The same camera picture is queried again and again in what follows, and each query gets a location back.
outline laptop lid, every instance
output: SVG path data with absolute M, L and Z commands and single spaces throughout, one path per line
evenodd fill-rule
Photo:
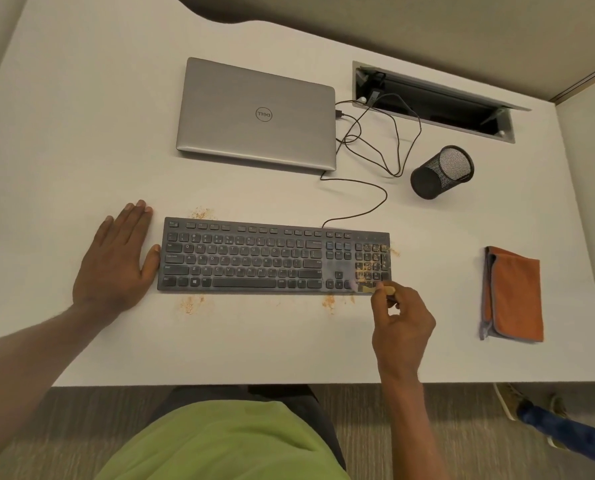
M 177 149 L 335 170 L 335 90 L 191 57 Z

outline dell logo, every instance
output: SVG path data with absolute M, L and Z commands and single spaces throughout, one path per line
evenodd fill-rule
M 262 106 L 255 110 L 255 116 L 260 121 L 264 121 L 266 123 L 267 121 L 270 121 L 273 118 L 273 113 L 270 112 L 269 108 Z

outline small yellow brush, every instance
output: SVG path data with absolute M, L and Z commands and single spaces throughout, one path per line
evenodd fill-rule
M 360 293 L 374 293 L 375 290 L 377 290 L 377 288 L 371 288 L 370 286 L 364 286 L 364 285 L 360 285 L 358 286 L 358 290 Z M 384 287 L 384 292 L 389 295 L 392 296 L 395 294 L 395 288 L 392 286 L 385 286 Z

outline person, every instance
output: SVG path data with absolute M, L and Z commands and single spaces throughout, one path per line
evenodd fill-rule
M 550 446 L 584 455 L 595 461 L 595 428 L 573 421 L 566 412 L 564 401 L 552 395 L 547 411 L 534 405 L 508 383 L 493 385 L 502 409 L 511 421 L 520 421 L 546 435 Z
M 82 259 L 73 304 L 0 338 L 0 453 L 46 391 L 118 315 L 146 294 L 160 247 L 140 254 L 153 217 L 143 200 L 107 217 Z M 371 298 L 373 348 L 391 417 L 396 479 L 448 478 L 424 404 L 418 368 L 435 326 L 420 295 L 397 283 Z M 390 315 L 395 305 L 399 313 Z M 307 386 L 178 387 L 98 480 L 346 479 L 331 421 Z

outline white desk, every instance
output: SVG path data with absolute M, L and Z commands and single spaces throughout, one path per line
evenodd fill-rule
M 0 68 L 0 335 L 69 305 L 97 225 L 129 200 L 156 210 L 150 246 L 166 215 L 317 226 L 381 198 L 357 184 L 183 158 L 175 137 L 189 56 L 327 84 L 338 100 L 351 96 L 355 60 L 531 108 L 514 113 L 516 144 L 424 125 L 409 170 L 446 144 L 476 166 L 436 201 L 414 195 L 408 171 L 390 180 L 342 151 L 338 176 L 389 191 L 385 206 L 345 224 L 391 233 L 394 278 L 437 318 L 422 380 L 595 381 L 595 286 L 552 104 L 270 23 L 209 22 L 176 0 L 28 1 Z M 416 124 L 398 125 L 406 148 Z M 370 114 L 363 126 L 393 164 L 390 120 Z M 300 211 L 287 213 L 295 202 Z M 488 244 L 541 260 L 545 343 L 478 339 Z M 331 305 L 153 286 L 58 384 L 376 382 L 372 329 L 366 297 Z

